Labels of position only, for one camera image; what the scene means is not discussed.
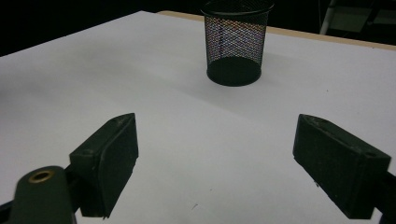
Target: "mesh pencil cup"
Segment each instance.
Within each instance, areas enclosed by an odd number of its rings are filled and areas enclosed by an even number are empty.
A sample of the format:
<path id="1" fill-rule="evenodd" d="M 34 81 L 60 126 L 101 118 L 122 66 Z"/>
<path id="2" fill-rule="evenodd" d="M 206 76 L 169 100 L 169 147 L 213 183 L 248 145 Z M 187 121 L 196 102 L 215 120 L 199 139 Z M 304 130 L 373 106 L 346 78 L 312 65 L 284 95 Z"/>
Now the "mesh pencil cup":
<path id="1" fill-rule="evenodd" d="M 212 0 L 205 15 L 208 77 L 224 86 L 245 86 L 262 74 L 262 51 L 272 0 Z"/>

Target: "white table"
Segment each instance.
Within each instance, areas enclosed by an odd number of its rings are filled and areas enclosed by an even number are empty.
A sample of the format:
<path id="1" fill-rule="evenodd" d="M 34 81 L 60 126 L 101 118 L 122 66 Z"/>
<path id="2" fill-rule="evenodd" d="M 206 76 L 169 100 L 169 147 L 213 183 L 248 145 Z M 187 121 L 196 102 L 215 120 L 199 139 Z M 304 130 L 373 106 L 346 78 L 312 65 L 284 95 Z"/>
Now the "white table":
<path id="1" fill-rule="evenodd" d="M 147 12 L 10 54 L 0 203 L 23 175 L 65 167 L 108 119 L 135 112 L 140 157 L 105 223 L 377 223 L 377 211 L 347 219 L 291 152 L 303 113 L 396 157 L 395 62 L 392 50 L 268 34 L 262 77 L 223 87 L 205 73 L 202 22 Z"/>

